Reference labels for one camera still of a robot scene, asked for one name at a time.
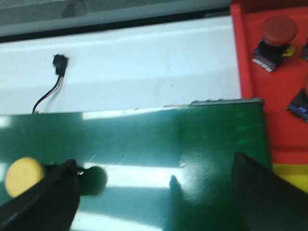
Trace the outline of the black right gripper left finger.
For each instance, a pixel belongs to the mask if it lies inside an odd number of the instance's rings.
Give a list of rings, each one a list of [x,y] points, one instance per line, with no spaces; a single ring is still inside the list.
[[[80,202],[77,164],[67,160],[0,207],[2,231],[68,231]]]

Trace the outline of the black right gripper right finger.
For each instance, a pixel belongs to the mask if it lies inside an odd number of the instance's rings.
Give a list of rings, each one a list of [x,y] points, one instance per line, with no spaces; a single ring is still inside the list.
[[[308,194],[244,153],[235,153],[232,186],[250,231],[306,231]]]

